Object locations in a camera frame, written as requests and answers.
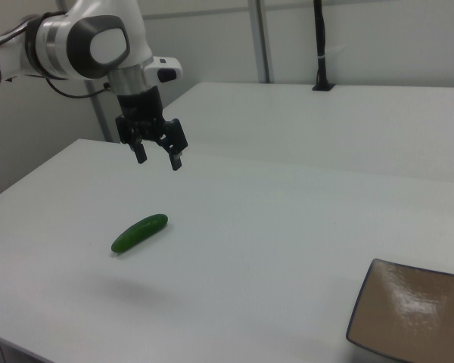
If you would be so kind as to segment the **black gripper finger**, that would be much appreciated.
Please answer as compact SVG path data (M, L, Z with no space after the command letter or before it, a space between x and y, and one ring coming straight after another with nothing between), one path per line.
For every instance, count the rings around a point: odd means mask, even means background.
M173 171L179 170L182 166L182 152L188 146L188 141L178 119L161 122L157 144L168 153Z
M148 158L142 145L142 137L138 126L134 121L125 118L124 115L115 119L120 142L127 144L135 154L137 162L143 164Z

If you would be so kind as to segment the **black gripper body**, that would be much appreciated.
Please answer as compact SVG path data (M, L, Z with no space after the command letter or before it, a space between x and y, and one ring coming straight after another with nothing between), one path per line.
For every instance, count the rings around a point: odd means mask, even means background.
M136 95L117 95L122 113L116 118L121 141L167 140L167 121L157 86Z

